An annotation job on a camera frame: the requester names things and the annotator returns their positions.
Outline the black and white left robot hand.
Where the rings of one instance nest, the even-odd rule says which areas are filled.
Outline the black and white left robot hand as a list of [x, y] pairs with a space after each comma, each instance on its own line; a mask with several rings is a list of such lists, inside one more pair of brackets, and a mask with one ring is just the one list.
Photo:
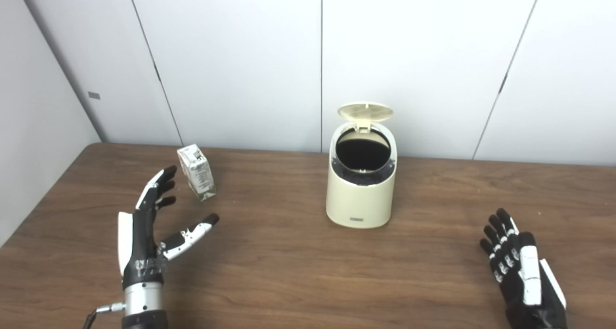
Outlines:
[[156, 243], [157, 213], [177, 200], [174, 196], [165, 196], [175, 187], [177, 171], [178, 167], [169, 166], [156, 173], [143, 187], [134, 211], [117, 215], [117, 260], [123, 290], [148, 282], [163, 284], [167, 263], [187, 252], [218, 223], [219, 216], [210, 214], [201, 222]]

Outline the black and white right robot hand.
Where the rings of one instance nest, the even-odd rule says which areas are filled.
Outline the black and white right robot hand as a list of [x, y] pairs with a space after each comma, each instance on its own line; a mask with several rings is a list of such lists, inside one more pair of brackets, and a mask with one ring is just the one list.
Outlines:
[[521, 232], [512, 216], [497, 209], [479, 244], [499, 284], [513, 329], [567, 329], [567, 300], [532, 232]]

